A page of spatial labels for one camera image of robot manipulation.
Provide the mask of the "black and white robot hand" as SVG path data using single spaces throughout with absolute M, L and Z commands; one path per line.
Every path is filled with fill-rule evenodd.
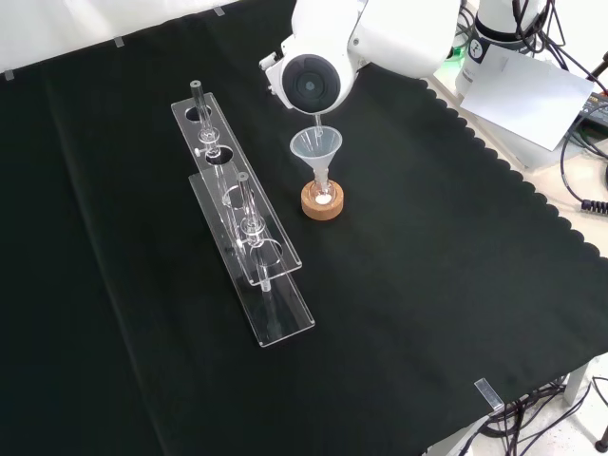
M 293 35 L 290 35 L 281 43 L 278 50 L 271 52 L 258 62 L 259 69 L 268 79 L 269 90 L 273 95 L 278 97 L 284 96 L 284 90 L 281 83 L 281 69 L 284 63 L 285 53 L 291 47 L 293 40 Z

